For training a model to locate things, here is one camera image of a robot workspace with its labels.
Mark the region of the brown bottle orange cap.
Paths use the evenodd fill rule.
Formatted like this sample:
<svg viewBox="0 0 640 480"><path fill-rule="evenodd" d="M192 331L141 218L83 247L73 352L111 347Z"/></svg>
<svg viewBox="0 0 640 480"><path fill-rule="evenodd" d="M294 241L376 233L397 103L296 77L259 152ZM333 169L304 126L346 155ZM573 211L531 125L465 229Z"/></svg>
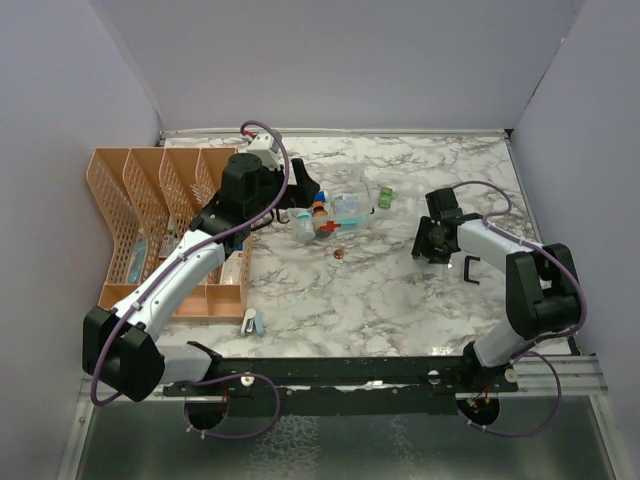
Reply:
<svg viewBox="0 0 640 480"><path fill-rule="evenodd" d="M331 232L327 228L327 216L328 212L324 207L322 201L315 201L312 204L312 221L315 231L315 235L318 238L326 238L331 235Z"/></svg>

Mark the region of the small items pack teal header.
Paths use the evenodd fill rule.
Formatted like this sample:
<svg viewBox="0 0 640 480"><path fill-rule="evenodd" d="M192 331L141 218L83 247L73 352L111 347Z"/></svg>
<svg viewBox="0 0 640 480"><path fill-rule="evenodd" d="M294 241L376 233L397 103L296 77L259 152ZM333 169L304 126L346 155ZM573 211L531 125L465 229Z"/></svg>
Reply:
<svg viewBox="0 0 640 480"><path fill-rule="evenodd" d="M335 195L332 205L334 213L340 216L355 214L361 210L359 198L353 194Z"/></svg>

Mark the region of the clear plastic medicine box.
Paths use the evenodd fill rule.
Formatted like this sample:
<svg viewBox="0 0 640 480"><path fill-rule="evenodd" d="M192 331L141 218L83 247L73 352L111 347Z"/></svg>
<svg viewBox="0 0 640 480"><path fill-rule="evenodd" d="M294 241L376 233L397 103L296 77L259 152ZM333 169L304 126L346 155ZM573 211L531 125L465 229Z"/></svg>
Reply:
<svg viewBox="0 0 640 480"><path fill-rule="evenodd" d="M361 168L331 169L319 185L310 207L287 212L297 242L309 243L368 228L375 206L373 189Z"/></svg>

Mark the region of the white disinfectant bottle green label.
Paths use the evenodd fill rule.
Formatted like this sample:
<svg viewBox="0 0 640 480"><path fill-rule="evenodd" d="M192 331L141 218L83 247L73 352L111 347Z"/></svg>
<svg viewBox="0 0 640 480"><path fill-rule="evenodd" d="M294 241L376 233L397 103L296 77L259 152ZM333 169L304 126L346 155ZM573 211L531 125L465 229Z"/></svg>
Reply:
<svg viewBox="0 0 640 480"><path fill-rule="evenodd" d="M295 232L296 235L304 241L308 241L315 237L313 221L307 211L299 212L297 214L295 218Z"/></svg>

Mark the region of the cotton swab pack teal header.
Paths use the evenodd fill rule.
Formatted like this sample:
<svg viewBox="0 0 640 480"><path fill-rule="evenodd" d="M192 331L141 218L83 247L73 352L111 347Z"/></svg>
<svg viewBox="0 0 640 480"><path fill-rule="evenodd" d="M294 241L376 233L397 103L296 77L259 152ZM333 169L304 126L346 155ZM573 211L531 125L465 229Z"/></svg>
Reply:
<svg viewBox="0 0 640 480"><path fill-rule="evenodd" d="M363 216L345 216L337 218L336 223L343 229L361 228L366 225L367 218Z"/></svg>

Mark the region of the small green packet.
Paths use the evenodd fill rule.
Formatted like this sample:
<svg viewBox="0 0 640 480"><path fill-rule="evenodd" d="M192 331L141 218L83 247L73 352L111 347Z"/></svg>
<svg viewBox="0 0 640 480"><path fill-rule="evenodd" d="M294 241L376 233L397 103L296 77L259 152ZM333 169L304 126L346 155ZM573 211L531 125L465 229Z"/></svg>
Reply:
<svg viewBox="0 0 640 480"><path fill-rule="evenodd" d="M393 190L388 187L381 187L378 196L378 207L381 209L390 209L393 200Z"/></svg>

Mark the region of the white gauze pouch blue print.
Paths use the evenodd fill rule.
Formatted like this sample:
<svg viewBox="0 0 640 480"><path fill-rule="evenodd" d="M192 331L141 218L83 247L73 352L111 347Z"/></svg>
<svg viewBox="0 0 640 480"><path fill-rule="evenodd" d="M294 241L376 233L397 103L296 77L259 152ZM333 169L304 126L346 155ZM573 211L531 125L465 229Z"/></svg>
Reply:
<svg viewBox="0 0 640 480"><path fill-rule="evenodd" d="M244 270L244 247L237 247L220 270L220 285L239 285Z"/></svg>

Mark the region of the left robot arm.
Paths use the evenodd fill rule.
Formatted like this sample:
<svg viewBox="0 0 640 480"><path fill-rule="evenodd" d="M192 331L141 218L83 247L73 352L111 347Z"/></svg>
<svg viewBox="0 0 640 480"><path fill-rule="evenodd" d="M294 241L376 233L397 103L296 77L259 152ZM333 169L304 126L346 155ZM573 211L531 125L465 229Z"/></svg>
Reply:
<svg viewBox="0 0 640 480"><path fill-rule="evenodd" d="M252 226L275 210L308 207L320 186L300 158L269 169L255 154L232 155L221 186L194 216L177 246L133 293L83 320L82 367L91 386L104 383L133 401L164 384L188 383L206 395L220 385L215 354L195 343L161 350L157 340L189 294L223 265Z"/></svg>

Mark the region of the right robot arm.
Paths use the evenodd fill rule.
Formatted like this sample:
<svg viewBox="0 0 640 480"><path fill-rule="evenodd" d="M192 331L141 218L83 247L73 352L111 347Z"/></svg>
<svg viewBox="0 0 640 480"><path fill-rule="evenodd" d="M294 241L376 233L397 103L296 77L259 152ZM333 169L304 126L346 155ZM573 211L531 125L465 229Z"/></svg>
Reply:
<svg viewBox="0 0 640 480"><path fill-rule="evenodd" d="M496 368L510 364L535 345L573 335L585 323L587 304L569 248L543 245L492 224L508 214L512 201L502 189L507 208L485 215L464 213L456 190L468 182L425 195L428 214L420 219L411 255L431 264L447 265L466 252L505 275L506 318L464 348L461 383L481 391L491 384Z"/></svg>

